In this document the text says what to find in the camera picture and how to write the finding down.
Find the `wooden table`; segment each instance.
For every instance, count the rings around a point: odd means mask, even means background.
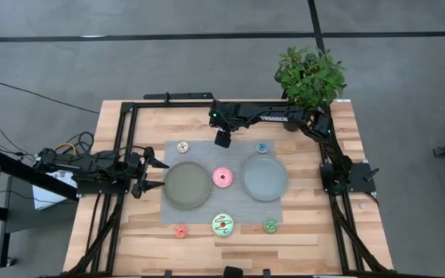
[[[121,102],[103,102],[93,151],[113,149]],[[354,162],[362,161],[365,155],[352,103],[335,101],[331,110],[342,150]],[[134,144],[152,146],[162,161],[165,141],[213,141],[216,132],[209,127],[208,112],[209,108],[141,108]],[[129,122],[127,116],[123,145]],[[128,194],[121,216],[114,275],[162,275],[165,270],[173,270],[174,275],[220,275],[225,266],[240,267],[245,274],[262,274],[266,268],[272,274],[341,273],[329,200],[322,190],[318,170],[321,163],[318,144],[301,132],[285,131],[278,123],[259,123],[249,130],[241,128],[232,139],[275,142],[277,158],[290,177],[289,188],[281,198],[283,223],[277,233],[266,234],[262,225],[240,224],[230,237],[219,238],[212,232],[210,223],[188,224],[188,237],[176,239],[175,225],[159,223],[161,188],[143,194],[140,200]],[[159,169],[151,168],[148,173],[149,179],[162,180]],[[85,252],[95,199],[95,195],[80,199],[63,270],[73,267]],[[361,193],[350,194],[350,199],[358,235],[381,264],[392,268],[377,205]],[[109,213],[114,203],[112,198]],[[350,269],[354,269],[351,243],[346,234],[345,243]],[[106,239],[99,270],[105,270],[108,246],[109,239]]]

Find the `potted plant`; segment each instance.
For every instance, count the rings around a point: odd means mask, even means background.
[[[290,103],[301,107],[326,107],[334,98],[342,97],[346,87],[341,61],[334,62],[330,50],[310,51],[288,47],[279,62],[274,79],[281,84]],[[287,131],[297,131],[295,124],[284,123]]]

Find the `small donut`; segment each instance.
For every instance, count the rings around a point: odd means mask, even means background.
[[[184,239],[188,233],[188,228],[185,225],[177,225],[175,227],[175,236],[179,239]]]
[[[266,233],[275,233],[277,231],[277,223],[274,220],[267,220],[263,224],[263,229]]]
[[[258,151],[260,154],[265,154],[269,151],[269,146],[267,146],[266,142],[259,142],[256,145],[256,151]]]
[[[189,151],[189,144],[186,142],[179,142],[176,148],[180,153],[184,154],[185,152]]]
[[[212,220],[212,230],[218,236],[229,236],[235,229],[235,222],[226,213],[218,214]]]
[[[217,168],[212,173],[212,180],[216,186],[226,188],[233,182],[233,173],[226,167]]]

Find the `plate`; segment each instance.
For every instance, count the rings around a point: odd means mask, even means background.
[[[274,157],[257,155],[248,160],[241,174],[243,188],[259,201],[278,199],[287,188],[287,171]]]
[[[195,162],[178,163],[164,177],[164,195],[178,209],[193,209],[203,204],[212,189],[207,170]]]

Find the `gray mat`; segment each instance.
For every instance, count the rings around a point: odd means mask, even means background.
[[[258,141],[234,141],[229,148],[216,146],[213,141],[187,141],[189,151],[180,154],[176,146],[178,141],[166,141],[164,163],[174,166],[184,161],[199,163],[210,173],[219,167],[227,167],[233,173],[233,183],[228,188],[213,185],[207,201],[189,210],[172,207],[162,196],[161,223],[210,223],[219,213],[227,213],[236,224],[264,223],[268,219],[283,221],[283,209],[280,199],[272,202],[259,202],[245,192],[241,184],[241,170],[246,161],[260,155],[256,151]],[[267,141],[267,155],[275,157],[274,144]]]

